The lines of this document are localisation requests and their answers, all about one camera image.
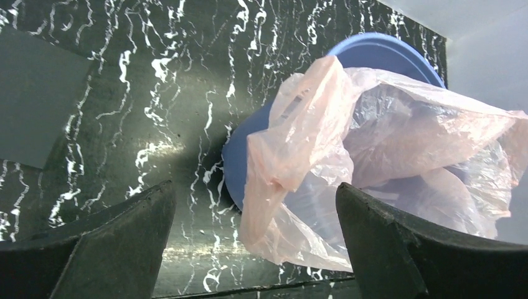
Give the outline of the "blue plastic trash bin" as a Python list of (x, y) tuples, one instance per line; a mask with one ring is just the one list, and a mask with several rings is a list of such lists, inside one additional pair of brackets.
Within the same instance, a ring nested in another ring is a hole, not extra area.
[[(345, 68), (388, 70), (430, 85), (446, 87), (431, 64), (414, 47), (387, 34), (355, 34), (340, 41), (327, 54), (335, 55)], [(243, 208), (247, 177), (247, 136), (268, 128), (272, 103), (265, 103), (242, 121), (222, 149), (226, 187), (239, 209)]]

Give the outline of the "pink plastic trash bag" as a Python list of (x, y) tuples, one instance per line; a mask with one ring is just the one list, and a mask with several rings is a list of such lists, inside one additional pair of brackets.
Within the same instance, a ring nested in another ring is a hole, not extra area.
[(335, 56), (285, 80), (247, 136), (240, 240), (280, 264), (352, 271), (336, 210), (349, 183), (418, 217), (494, 239), (527, 169), (527, 115)]

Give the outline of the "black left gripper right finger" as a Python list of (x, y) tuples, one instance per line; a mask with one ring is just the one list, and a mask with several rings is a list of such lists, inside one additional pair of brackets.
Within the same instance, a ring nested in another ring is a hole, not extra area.
[(336, 210), (362, 298), (526, 298), (527, 246), (458, 232), (342, 183)]

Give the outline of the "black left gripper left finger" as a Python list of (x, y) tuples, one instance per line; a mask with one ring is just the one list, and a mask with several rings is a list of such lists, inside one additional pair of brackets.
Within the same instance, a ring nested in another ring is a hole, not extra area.
[(109, 208), (1, 242), (2, 298), (151, 298), (176, 211), (163, 181)]

